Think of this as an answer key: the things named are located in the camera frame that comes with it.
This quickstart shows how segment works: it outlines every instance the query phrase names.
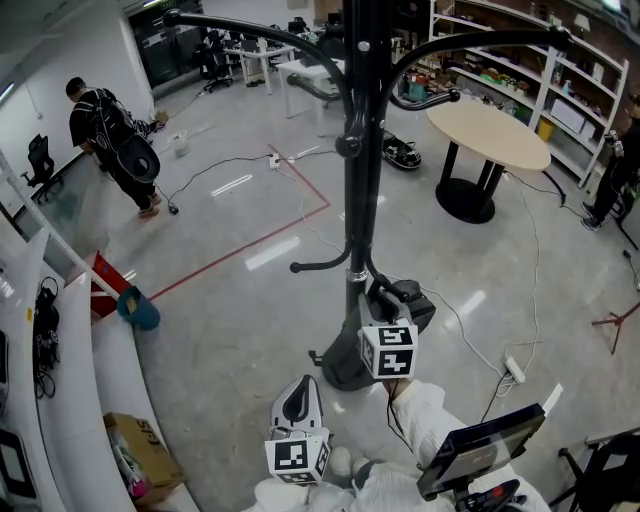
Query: table top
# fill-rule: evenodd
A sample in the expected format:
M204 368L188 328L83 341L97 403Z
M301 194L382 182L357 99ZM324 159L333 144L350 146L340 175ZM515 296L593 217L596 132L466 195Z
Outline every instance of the table top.
M461 99L428 109L427 117L453 142L497 164L527 171L543 171L551 164L540 137L495 107Z
M344 61L333 59L340 71L344 73ZM282 69L288 73L296 73L304 78L328 78L329 72L324 66L318 64L316 66L304 67L300 60L294 60L291 62L283 62L276 66L278 69Z
M228 50L225 48L224 52L231 55L242 55L252 59L261 59L263 57L275 57L276 55L282 55L283 53L289 53L295 50L293 46L283 46L275 50L267 50L266 52L245 52L244 50Z

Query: power strip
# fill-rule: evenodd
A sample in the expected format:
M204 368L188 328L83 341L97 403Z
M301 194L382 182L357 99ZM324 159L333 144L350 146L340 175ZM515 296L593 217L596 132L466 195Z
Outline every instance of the power strip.
M280 169L280 155L278 153L274 153L269 157L269 169L272 171Z
M504 365L507 367L507 370L509 370L509 373L513 376L514 380L518 384L522 384L525 381L524 372L520 369L518 363L516 363L516 360L513 357L507 357Z

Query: blue bucket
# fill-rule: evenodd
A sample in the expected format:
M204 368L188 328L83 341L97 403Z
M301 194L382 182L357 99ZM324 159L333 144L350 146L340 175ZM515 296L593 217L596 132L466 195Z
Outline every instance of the blue bucket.
M127 309L127 300L129 300L130 297L133 297L137 304L133 313L129 313ZM140 290L135 286L127 288L124 293L120 295L116 308L120 316L127 322L131 325L137 325L145 331L155 329L160 323L160 312L158 309L151 304L149 299L142 295Z

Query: white wall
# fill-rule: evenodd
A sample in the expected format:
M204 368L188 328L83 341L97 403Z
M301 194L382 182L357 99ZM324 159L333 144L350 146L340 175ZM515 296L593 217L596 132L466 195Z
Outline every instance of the white wall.
M261 25L276 24L287 30L287 24L295 16L301 16L307 25L313 26L314 1L307 0L302 9L289 9L287 0L202 0L202 10L209 16L251 21Z
M0 104L0 149L16 175L32 175L27 146L38 133L49 136L49 153L57 168L79 153L69 133L73 104L65 95L67 82L75 76L89 86L111 90L136 118L150 118L151 89L122 16L117 0L93 0L54 27L52 37L23 61L24 78L42 119L37 118L22 73L9 77L16 87ZM8 187L0 187L0 201L14 213L21 203Z

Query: white table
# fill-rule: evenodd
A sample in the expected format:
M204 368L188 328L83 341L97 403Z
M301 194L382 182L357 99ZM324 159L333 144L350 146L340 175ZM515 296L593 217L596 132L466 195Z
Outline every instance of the white table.
M344 61L334 59L334 62L337 64L338 68L340 68L340 71L344 73ZM309 80L313 81L313 85L318 89L322 88L322 80L329 78L329 72L324 68L324 66L321 66L319 64L317 66L310 66L306 68L300 63L299 60L294 60L292 62L278 64L276 67L280 72L280 83L282 84L282 100L284 103L285 117L287 119L290 119L294 116L294 114L291 113L291 102L289 98L291 86L287 83L287 76L296 74L300 75L303 78L308 78ZM318 137L324 137L324 135L326 135L324 127L324 102L316 98L315 107Z
M269 59L278 55L289 54L289 60L293 60L295 48L293 46L283 46L276 50L268 50L267 42L264 39L258 40L258 52L246 52L244 50L225 50L229 55L238 55L240 57L240 67L242 68L242 77L244 83L249 84L249 75L247 74L247 65L244 59L260 59L262 65L262 73L264 74L264 82L267 85L267 94L271 96L273 89L271 88L271 80L269 78Z

